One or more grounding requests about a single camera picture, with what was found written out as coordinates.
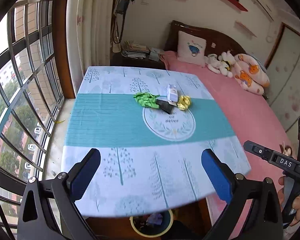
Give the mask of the right hand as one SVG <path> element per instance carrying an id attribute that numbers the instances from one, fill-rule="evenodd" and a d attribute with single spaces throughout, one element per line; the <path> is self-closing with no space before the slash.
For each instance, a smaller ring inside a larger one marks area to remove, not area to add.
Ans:
<path id="1" fill-rule="evenodd" d="M 279 185 L 284 186 L 284 184 L 285 184 L 284 183 L 285 177 L 286 176 L 282 176 L 282 177 L 279 178 L 279 180 L 278 180 Z M 277 194 L 278 194 L 279 202 L 280 202 L 280 205 L 281 205 L 283 203 L 283 201 L 284 201 L 283 188 L 281 188 L 277 192 Z M 294 225 L 296 225 L 296 224 L 298 224 L 300 222 L 300 195 L 294 199 L 292 208 L 294 208 L 296 210 L 296 213 L 295 213 L 293 221 L 290 223 L 289 226 L 294 226 Z"/>

